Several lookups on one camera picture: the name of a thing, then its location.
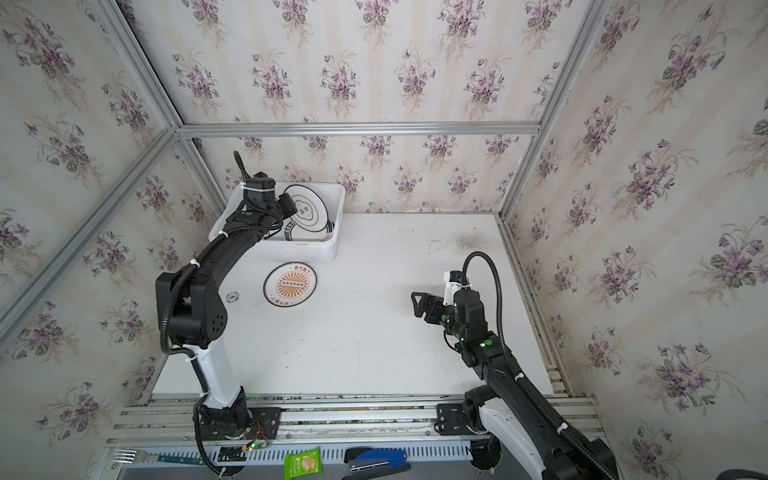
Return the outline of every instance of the plate with orange sunburst design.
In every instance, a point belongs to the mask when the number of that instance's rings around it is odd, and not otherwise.
[[[294,306],[308,299],[317,274],[306,263],[286,263],[272,270],[264,282],[264,297],[274,306]]]

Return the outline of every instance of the stapler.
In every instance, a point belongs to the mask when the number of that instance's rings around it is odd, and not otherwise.
[[[407,472],[411,469],[407,459],[405,450],[348,449],[344,463],[349,464],[349,474],[343,480],[366,480]]]

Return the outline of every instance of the white plastic bin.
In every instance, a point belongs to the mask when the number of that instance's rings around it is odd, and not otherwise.
[[[296,183],[276,182],[276,196],[281,195],[289,185],[294,184]],[[299,185],[311,189],[323,200],[328,209],[328,218],[333,222],[333,235],[331,238],[323,242],[292,242],[286,240],[283,232],[280,232],[268,240],[261,240],[251,248],[259,250],[260,256],[264,260],[307,263],[333,262],[333,259],[336,258],[336,251],[339,249],[339,232],[342,227],[341,219],[346,190],[344,190],[343,185],[339,184],[307,182]],[[239,186],[235,187],[235,191],[230,197],[230,202],[227,204],[227,209],[214,223],[214,228],[208,234],[208,240],[213,240],[218,236],[219,231],[223,229],[224,224],[227,222],[227,217],[235,211],[242,199],[243,189]]]

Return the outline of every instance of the plate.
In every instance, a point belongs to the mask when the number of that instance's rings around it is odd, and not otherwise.
[[[328,209],[320,197],[303,185],[289,185],[285,189],[298,210],[290,219],[309,232],[322,232],[328,223]]]
[[[274,306],[295,306],[308,299],[317,286],[317,274],[306,263],[280,265],[264,280],[264,297]]]
[[[304,230],[293,220],[288,220],[288,224],[286,224],[283,233],[288,241],[324,242],[333,237],[333,223],[331,223],[331,220],[328,220],[328,223],[326,223],[326,227],[323,230],[320,232],[310,232],[309,230]]]

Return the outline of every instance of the green snack package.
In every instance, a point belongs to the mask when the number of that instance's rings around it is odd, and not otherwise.
[[[285,480],[312,475],[313,473],[323,473],[323,464],[320,463],[320,447],[304,453],[286,455],[285,466]]]

